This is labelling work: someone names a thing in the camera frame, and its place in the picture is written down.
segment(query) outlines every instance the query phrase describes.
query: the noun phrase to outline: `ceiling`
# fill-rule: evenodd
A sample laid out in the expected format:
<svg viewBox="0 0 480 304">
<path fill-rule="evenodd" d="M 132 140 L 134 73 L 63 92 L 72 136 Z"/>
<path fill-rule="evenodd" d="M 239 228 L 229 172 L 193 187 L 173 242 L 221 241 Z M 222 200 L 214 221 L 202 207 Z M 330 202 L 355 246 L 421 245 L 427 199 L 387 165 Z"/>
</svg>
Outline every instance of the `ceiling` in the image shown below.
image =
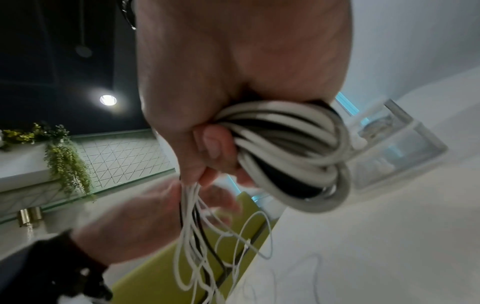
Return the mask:
<svg viewBox="0 0 480 304">
<path fill-rule="evenodd" d="M 480 0 L 352 0 L 342 93 L 360 110 L 480 65 Z"/>
<path fill-rule="evenodd" d="M 135 32 L 115 0 L 84 0 L 81 43 L 79 0 L 2 3 L 0 129 L 28 129 L 33 122 L 63 124 L 72 134 L 148 128 L 137 90 Z M 106 107 L 103 94 L 117 97 Z"/>
</svg>

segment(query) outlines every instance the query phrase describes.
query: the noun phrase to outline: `hand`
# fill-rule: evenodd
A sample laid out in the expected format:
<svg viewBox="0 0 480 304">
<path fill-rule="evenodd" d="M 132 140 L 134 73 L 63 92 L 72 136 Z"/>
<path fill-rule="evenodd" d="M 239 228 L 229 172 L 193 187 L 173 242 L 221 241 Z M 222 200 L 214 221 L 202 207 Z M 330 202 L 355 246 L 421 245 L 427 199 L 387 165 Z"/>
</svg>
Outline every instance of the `hand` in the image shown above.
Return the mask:
<svg viewBox="0 0 480 304">
<path fill-rule="evenodd" d="M 178 238 L 181 189 L 177 179 L 163 181 L 74 230 L 72 240 L 106 266 L 148 255 Z M 199 195 L 209 207 L 241 212 L 241 206 L 225 189 L 210 186 L 202 188 Z M 230 224 L 229 217 L 220 219 Z"/>
<path fill-rule="evenodd" d="M 348 0 L 137 3 L 140 99 L 172 146 L 182 181 L 210 184 L 218 171 L 252 180 L 231 133 L 211 124 L 230 103 L 333 100 L 352 45 Z"/>
</svg>

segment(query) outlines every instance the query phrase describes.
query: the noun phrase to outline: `hanging plant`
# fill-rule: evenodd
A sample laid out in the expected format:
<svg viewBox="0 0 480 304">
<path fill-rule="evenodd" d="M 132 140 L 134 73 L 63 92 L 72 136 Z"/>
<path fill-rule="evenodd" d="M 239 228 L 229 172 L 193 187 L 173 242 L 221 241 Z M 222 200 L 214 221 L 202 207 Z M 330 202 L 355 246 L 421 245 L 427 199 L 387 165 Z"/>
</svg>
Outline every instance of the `hanging plant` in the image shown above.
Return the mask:
<svg viewBox="0 0 480 304">
<path fill-rule="evenodd" d="M 30 132 L 17 130 L 0 131 L 0 149 L 8 151 L 12 145 L 46 142 L 45 161 L 50 175 L 60 183 L 62 191 L 70 195 L 76 189 L 90 195 L 92 181 L 87 166 L 80 158 L 70 140 L 69 132 L 63 125 L 49 127 L 47 124 L 33 124 Z"/>
</svg>

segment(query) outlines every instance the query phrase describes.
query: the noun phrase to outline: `recessed light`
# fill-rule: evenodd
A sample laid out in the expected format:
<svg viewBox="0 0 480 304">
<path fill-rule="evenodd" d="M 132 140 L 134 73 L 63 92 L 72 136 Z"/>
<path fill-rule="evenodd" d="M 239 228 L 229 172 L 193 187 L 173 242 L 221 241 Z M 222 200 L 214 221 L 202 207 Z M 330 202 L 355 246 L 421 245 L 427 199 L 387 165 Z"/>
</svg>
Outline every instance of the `recessed light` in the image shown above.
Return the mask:
<svg viewBox="0 0 480 304">
<path fill-rule="evenodd" d="M 106 106 L 113 106 L 117 103 L 117 99 L 112 95 L 103 95 L 102 97 L 100 97 L 100 102 Z"/>
</svg>

